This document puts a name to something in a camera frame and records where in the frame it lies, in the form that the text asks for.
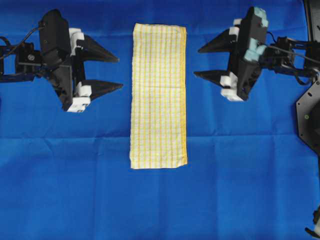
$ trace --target yellow checkered towel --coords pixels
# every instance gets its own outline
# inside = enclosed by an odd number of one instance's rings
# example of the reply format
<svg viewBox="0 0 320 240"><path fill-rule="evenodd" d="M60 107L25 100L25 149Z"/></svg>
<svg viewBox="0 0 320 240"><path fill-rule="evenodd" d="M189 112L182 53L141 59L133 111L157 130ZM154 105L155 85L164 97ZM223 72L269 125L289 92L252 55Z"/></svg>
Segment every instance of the yellow checkered towel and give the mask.
<svg viewBox="0 0 320 240"><path fill-rule="evenodd" d="M133 30L130 160L133 169L187 164L185 27Z"/></svg>

